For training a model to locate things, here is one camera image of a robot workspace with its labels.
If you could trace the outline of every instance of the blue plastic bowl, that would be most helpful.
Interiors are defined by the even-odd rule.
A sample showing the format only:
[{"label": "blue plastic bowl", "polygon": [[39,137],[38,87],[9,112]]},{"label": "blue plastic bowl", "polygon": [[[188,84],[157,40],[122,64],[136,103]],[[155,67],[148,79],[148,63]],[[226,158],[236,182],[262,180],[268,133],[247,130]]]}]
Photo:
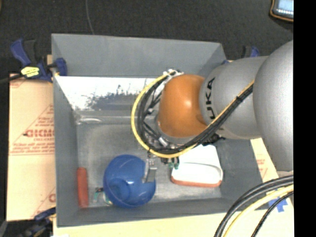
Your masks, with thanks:
[{"label": "blue plastic bowl", "polygon": [[103,189],[117,206],[135,208],[148,203],[155,194],[156,181],[143,183],[145,162],[132,155],[115,157],[103,176]]}]

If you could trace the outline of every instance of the dark floor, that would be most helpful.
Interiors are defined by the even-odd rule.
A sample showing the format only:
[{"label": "dark floor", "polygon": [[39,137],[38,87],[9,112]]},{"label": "dark floor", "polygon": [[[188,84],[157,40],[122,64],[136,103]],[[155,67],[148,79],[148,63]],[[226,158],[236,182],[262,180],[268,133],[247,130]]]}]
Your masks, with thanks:
[{"label": "dark floor", "polygon": [[[271,0],[88,0],[95,34],[177,40],[216,41],[228,59],[239,59],[243,46],[261,55],[293,39],[293,24],[269,16]],[[40,56],[51,53],[51,33],[91,34],[85,0],[2,0],[0,79],[20,64],[10,44],[23,37],[37,40]],[[5,219],[8,139],[8,89],[0,85],[0,224]],[[27,222],[10,223],[15,236]]]}]

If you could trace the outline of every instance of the red marker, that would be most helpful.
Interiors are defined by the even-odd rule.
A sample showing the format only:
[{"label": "red marker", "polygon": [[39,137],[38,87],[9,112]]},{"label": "red marker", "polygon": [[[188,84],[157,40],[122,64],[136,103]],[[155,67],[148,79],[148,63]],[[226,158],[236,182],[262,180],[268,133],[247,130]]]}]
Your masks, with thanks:
[{"label": "red marker", "polygon": [[85,208],[89,206],[88,198],[88,179],[87,171],[84,167],[77,169],[77,183],[78,183],[78,202],[79,207]]}]

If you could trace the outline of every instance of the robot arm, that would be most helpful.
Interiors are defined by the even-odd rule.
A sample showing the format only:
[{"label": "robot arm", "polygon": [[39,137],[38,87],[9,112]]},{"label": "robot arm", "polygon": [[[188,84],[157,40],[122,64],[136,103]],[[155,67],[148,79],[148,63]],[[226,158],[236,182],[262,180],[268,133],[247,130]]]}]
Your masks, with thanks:
[{"label": "robot arm", "polygon": [[[150,105],[159,102],[155,128],[134,131],[149,152],[163,158],[176,157],[207,141],[207,134],[214,132],[230,139],[262,137],[276,169],[293,170],[293,41],[270,56],[223,64],[205,79],[197,75],[172,77],[155,98],[156,89],[166,78],[153,83],[143,97],[148,101],[153,94]],[[253,80],[246,89],[247,98],[241,98]],[[214,127],[214,121],[227,115],[223,110],[231,108],[234,101],[238,105]],[[149,109],[146,103],[141,106],[138,128]]]}]

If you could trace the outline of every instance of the electronic device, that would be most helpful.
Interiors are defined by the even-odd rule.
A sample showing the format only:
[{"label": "electronic device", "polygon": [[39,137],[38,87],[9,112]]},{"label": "electronic device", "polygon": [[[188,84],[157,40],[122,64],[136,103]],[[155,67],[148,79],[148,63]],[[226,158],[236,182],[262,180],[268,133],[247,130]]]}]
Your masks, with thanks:
[{"label": "electronic device", "polygon": [[272,0],[270,15],[286,20],[294,21],[294,0]]}]

